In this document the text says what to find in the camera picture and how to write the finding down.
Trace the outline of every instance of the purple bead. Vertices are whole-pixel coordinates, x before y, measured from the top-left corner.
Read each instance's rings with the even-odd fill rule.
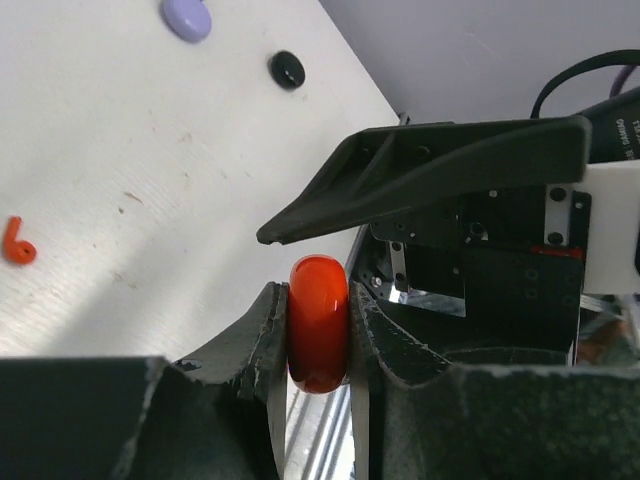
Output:
[[[211,32],[211,15],[200,0],[164,0],[162,13],[171,30],[187,42],[197,43]]]

